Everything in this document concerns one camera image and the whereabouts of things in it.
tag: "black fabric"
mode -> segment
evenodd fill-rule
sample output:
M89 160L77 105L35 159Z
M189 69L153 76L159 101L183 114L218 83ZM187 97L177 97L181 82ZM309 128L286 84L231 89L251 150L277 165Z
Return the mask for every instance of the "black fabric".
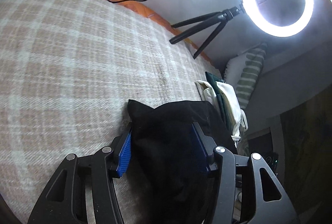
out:
M190 142L191 124L237 154L231 132L207 101L166 103L155 109L129 100L132 119L132 154L153 189L152 223L201 224L213 179L197 172Z

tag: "bed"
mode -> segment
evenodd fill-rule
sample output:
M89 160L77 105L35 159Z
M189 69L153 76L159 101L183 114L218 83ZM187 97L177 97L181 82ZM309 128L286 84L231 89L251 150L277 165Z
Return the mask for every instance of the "bed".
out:
M106 0L0 0L0 193L22 223L67 154L120 134L128 99L200 100L195 81L220 76L173 36ZM124 222L146 223L135 160L115 188Z

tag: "white towel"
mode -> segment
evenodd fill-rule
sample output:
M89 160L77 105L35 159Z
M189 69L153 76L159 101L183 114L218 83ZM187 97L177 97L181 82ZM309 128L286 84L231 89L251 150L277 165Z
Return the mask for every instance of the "white towel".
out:
M207 81L197 80L195 83L198 92L200 93L200 98L202 100L207 100L209 103L211 103L220 115L220 108L218 105L217 96L212 86Z
M246 131L248 123L244 111L240 109L234 88L226 83L216 82L216 84L220 93L225 96L226 111L232 124L232 136L240 137L240 126Z
M216 93L212 86L207 81L197 80L196 86L202 100L207 100L211 103L220 114ZM217 82L220 93L225 97L226 112L229 115L232 124L232 138L233 141L238 142L241 139L240 131L248 129L247 118L242 109L240 109L239 102L235 95L233 87L229 84Z

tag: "pillow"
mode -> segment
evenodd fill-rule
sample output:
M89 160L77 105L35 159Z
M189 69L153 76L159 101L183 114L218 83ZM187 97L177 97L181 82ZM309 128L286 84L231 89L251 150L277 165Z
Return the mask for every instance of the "pillow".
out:
M245 109L263 69L267 44L248 50L232 58L226 66L224 79L233 86L241 109Z

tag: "white wall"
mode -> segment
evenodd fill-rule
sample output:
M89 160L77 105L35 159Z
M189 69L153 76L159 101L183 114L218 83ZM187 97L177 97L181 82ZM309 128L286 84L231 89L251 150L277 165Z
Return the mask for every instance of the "white wall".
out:
M311 99L332 83L331 40L263 74L245 110L248 133L268 127L268 118Z

